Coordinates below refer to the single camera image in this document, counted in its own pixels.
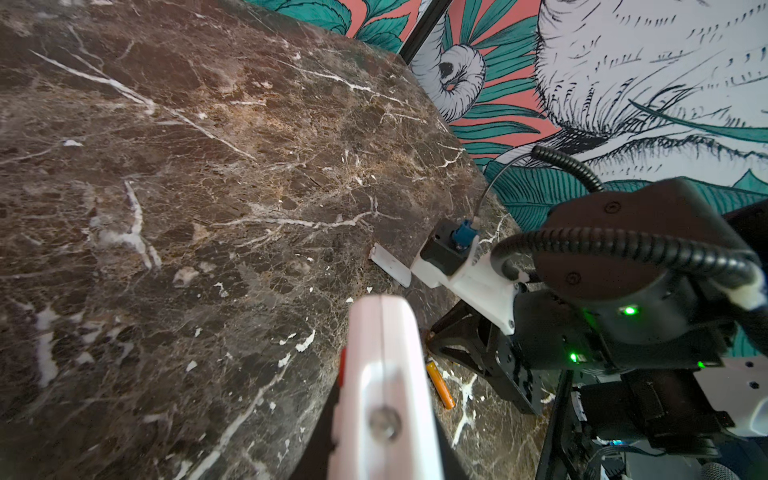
floral wallpaper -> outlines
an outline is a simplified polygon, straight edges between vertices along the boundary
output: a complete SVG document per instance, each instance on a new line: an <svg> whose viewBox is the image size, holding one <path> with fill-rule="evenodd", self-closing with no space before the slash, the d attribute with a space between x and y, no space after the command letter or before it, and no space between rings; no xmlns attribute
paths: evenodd
<svg viewBox="0 0 768 480"><path fill-rule="evenodd" d="M429 2L420 0L247 0L397 53Z"/></svg>
<svg viewBox="0 0 768 480"><path fill-rule="evenodd" d="M721 213L768 198L762 0L454 0L411 68L523 230L586 194L686 177Z"/></svg>

marble table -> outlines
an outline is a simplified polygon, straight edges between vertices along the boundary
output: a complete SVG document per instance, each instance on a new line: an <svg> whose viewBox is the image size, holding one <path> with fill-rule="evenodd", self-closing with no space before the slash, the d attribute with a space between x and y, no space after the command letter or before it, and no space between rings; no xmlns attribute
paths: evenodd
<svg viewBox="0 0 768 480"><path fill-rule="evenodd" d="M399 57L291 18L0 11L3 471L286 478L350 299L406 295L422 328L456 301L404 291L368 250L409 263L482 176ZM487 247L515 226L490 201L483 227ZM442 368L458 408L435 410L470 476L532 478L546 421Z"/></svg>

orange battery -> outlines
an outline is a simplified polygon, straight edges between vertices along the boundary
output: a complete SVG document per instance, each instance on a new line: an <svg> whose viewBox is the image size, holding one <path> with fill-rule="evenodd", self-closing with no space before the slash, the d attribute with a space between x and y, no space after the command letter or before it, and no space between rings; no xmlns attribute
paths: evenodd
<svg viewBox="0 0 768 480"><path fill-rule="evenodd" d="M432 384L435 385L437 394L440 395L443 405L450 410L456 406L456 402L453 401L451 393L448 391L448 386L445 384L445 380L442 379L440 372L437 370L437 365L434 362L427 363L427 373L429 378L432 379Z"/></svg>

cable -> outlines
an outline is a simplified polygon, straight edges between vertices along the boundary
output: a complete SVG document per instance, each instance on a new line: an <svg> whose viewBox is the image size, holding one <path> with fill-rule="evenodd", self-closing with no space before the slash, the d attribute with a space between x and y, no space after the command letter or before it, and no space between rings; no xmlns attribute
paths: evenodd
<svg viewBox="0 0 768 480"><path fill-rule="evenodd" d="M600 255L651 263L736 288L753 279L752 263L742 253L684 238L613 228L561 227L518 233L491 250L493 270L504 278L515 253Z"/></svg>
<svg viewBox="0 0 768 480"><path fill-rule="evenodd" d="M560 167L564 172L573 175L576 177L576 180L584 185L587 192L591 194L605 190L603 182L594 174L592 169L570 155L566 155L554 148L536 145L531 151L531 157L534 160L546 162L554 167Z"/></svg>
<svg viewBox="0 0 768 480"><path fill-rule="evenodd" d="M597 480L600 475L600 464L603 457L609 455L616 455L618 453L637 453L639 455L646 455L649 457L661 457L666 455L666 452L662 453L650 453L638 447L632 445L606 445L605 447L598 449L587 461L587 467L584 469L582 475L583 480Z"/></svg>
<svg viewBox="0 0 768 480"><path fill-rule="evenodd" d="M601 192L604 189L603 182L600 181L598 176L595 175L589 167L580 161L576 160L570 155L564 154L561 151L557 151L554 148L536 145L533 147L533 150L530 154L523 154L520 157L515 158L513 161L502 167L502 169L499 170L498 173L493 177L491 183L489 183L485 190L483 190L480 198L475 204L475 221L480 217L480 207L482 207L483 200L485 200L485 197L488 196L488 192L491 191L491 188L493 187L493 184L496 183L496 180L498 180L508 168L526 157L548 163L553 167L561 168L564 172L576 177L576 180L581 182L581 184L584 185L587 191L591 194L594 192Z"/></svg>
<svg viewBox="0 0 768 480"><path fill-rule="evenodd" d="M485 200L485 198L488 196L488 192L491 191L491 188L493 187L493 184L496 183L496 180L500 178L500 176L507 171L508 168L510 168L512 165L518 163L518 161L522 160L523 158L530 157L531 154L523 154L517 158L515 158L513 161L506 164L504 167L502 167L501 170L498 171L496 175L491 179L490 183L488 183L488 186L485 188L485 190L482 191L482 194L480 194L480 198L478 199L477 203L475 204L475 214L472 215L473 222L478 221L480 218L480 207L482 207L482 202Z"/></svg>

white plastic piece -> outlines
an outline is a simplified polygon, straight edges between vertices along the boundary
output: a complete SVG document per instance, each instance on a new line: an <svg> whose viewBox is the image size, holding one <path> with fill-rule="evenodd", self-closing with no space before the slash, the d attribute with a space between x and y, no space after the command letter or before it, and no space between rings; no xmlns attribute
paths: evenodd
<svg viewBox="0 0 768 480"><path fill-rule="evenodd" d="M754 263L750 262L750 265L752 271L755 273L755 281L749 285L742 285L738 288L730 289L717 282L712 282L719 291L726 294L728 300L730 300L733 305L738 305L747 312L768 303L765 273L763 273L763 270Z"/></svg>
<svg viewBox="0 0 768 480"><path fill-rule="evenodd" d="M571 392L571 404L574 407L574 412L576 412L576 418L586 422L587 414L584 413L584 406L581 404L581 392Z"/></svg>
<svg viewBox="0 0 768 480"><path fill-rule="evenodd" d="M396 411L401 425L385 441L370 426L382 407ZM370 295L352 305L333 421L339 443L329 459L329 480L443 479L421 340L403 298Z"/></svg>
<svg viewBox="0 0 768 480"><path fill-rule="evenodd" d="M730 415L736 426L728 430L734 435L768 436L768 357L729 357L723 364L694 373L707 400Z"/></svg>
<svg viewBox="0 0 768 480"><path fill-rule="evenodd" d="M416 255L411 271L429 288L444 285L472 308L491 320L504 335L515 333L515 318L512 304L520 291L519 284L500 276L491 266L491 254L480 257L472 263L478 248L479 237L469 247L469 259L451 276L446 276L438 267Z"/></svg>
<svg viewBox="0 0 768 480"><path fill-rule="evenodd" d="M400 285L403 285L405 288L411 286L411 270L378 243L373 244L368 258L373 260L376 265L382 267L382 270L387 272Z"/></svg>

